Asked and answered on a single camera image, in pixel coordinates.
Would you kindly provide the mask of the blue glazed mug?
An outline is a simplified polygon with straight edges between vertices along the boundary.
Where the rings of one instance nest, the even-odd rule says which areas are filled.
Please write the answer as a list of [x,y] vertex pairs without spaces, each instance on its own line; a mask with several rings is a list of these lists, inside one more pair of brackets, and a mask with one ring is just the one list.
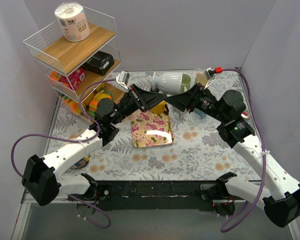
[[199,119],[204,119],[207,116],[203,111],[199,109],[195,109],[193,112]]

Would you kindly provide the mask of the yellow mug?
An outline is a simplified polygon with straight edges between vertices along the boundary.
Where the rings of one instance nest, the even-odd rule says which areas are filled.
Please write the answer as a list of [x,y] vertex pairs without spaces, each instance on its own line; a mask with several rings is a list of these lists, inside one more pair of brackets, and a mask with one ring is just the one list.
[[168,104],[165,101],[162,101],[156,106],[154,106],[150,111],[156,115],[160,115],[160,114],[168,115],[169,114]]

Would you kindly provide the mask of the cream mug with black handle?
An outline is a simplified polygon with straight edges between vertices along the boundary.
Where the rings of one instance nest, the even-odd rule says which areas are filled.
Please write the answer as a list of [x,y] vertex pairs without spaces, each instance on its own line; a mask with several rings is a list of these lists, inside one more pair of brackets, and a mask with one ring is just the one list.
[[205,86],[208,83],[208,79],[205,74],[200,74],[195,77],[195,82],[202,86]]

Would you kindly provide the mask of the light green ceramic mug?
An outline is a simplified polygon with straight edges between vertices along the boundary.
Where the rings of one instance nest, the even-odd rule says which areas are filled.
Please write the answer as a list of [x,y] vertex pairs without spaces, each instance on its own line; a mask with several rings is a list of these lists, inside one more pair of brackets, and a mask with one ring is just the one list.
[[181,80],[180,93],[187,92],[190,89],[192,79],[189,75],[183,73]]

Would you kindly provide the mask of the grey mug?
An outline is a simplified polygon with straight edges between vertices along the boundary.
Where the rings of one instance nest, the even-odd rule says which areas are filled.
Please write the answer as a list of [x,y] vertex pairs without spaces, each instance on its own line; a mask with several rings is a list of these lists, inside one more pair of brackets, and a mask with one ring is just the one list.
[[153,73],[151,90],[158,89],[168,95],[177,95],[182,92],[182,72]]

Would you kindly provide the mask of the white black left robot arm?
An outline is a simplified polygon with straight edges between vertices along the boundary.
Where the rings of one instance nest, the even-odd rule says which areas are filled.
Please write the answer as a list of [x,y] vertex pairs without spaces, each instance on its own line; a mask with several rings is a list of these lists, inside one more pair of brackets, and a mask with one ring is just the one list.
[[119,132],[116,124],[137,110],[152,109],[166,97],[164,93],[146,91],[132,84],[118,104],[108,97],[102,98],[97,104],[96,122],[78,138],[50,154],[33,155],[28,159],[22,185],[40,206],[62,195],[75,195],[80,200],[93,199],[97,193],[96,180],[86,173],[64,176],[64,172],[111,142]]

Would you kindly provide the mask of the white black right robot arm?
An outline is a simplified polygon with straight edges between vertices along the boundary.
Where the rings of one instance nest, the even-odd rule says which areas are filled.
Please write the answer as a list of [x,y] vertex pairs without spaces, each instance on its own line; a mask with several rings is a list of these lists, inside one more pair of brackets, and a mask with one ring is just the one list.
[[209,89],[196,84],[187,92],[167,97],[166,102],[181,112],[198,109],[220,121],[217,131],[221,139],[261,177],[261,184],[257,186],[233,172],[225,173],[214,186],[220,198],[233,195],[255,203],[281,228],[300,216],[300,182],[263,149],[256,132],[242,117],[246,105],[240,92],[227,90],[216,99]]

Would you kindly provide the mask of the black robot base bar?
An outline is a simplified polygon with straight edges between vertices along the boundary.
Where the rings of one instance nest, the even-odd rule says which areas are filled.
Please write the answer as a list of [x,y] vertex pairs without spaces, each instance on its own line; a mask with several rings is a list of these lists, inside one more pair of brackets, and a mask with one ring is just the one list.
[[220,215],[232,215],[236,200],[222,196],[214,180],[104,180],[86,198],[104,211],[199,210]]

